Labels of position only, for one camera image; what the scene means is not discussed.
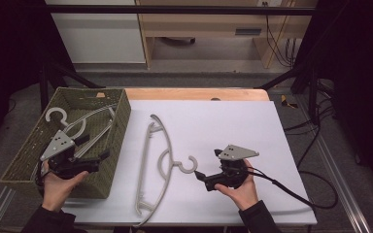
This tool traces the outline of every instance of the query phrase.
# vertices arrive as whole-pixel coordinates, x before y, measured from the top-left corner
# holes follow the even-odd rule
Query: box
[[[3,174],[0,183],[28,196],[40,196],[34,183],[34,170],[51,137],[57,130],[64,128],[60,122],[62,119],[60,112],[53,112],[51,121],[46,121],[47,110],[53,107],[63,109],[67,114],[65,121],[72,123],[94,110],[112,104],[117,106],[111,128],[83,155],[83,158],[97,157],[105,149],[110,150],[110,156],[100,163],[99,172],[89,174],[70,195],[71,198],[107,198],[131,113],[124,89],[58,88],[26,142]],[[106,127],[110,119],[112,117],[108,110],[88,117],[84,134],[88,133],[90,139],[94,138]],[[72,136],[77,133],[81,125],[81,123],[75,125],[67,135]]]

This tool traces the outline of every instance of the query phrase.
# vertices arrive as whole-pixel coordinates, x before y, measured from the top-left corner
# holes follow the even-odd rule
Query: white cabinet
[[[47,4],[135,5],[133,0],[46,0]],[[63,43],[77,66],[145,63],[135,14],[52,14]]]

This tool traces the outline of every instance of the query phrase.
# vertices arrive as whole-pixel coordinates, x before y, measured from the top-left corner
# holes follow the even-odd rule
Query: person's left hand
[[[83,181],[87,175],[88,172],[83,171],[72,179],[63,180],[49,172],[44,178],[45,193],[42,207],[48,211],[59,212],[72,189]]]

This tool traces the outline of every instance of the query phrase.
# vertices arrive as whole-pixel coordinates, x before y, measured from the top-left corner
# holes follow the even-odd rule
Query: white tabletop
[[[76,222],[132,225],[147,215],[148,211],[137,215],[135,200],[147,127],[153,122],[151,114],[162,120],[174,160],[182,161],[186,168],[191,166],[188,157],[192,155],[198,161],[197,171],[207,176],[218,174],[220,161],[214,149],[236,145],[258,151],[260,156],[249,159],[255,168],[308,199],[273,102],[131,100],[130,104],[132,112],[110,196],[104,200],[69,199],[64,211],[76,215]],[[157,158],[165,149],[163,133],[154,133],[143,185],[144,200],[151,203],[164,184],[158,174]],[[311,208],[267,180],[254,180],[259,199],[265,202],[277,224],[317,223]],[[184,174],[174,167],[165,195],[147,224],[242,224],[237,212],[228,197],[217,191],[208,192],[193,173]]]

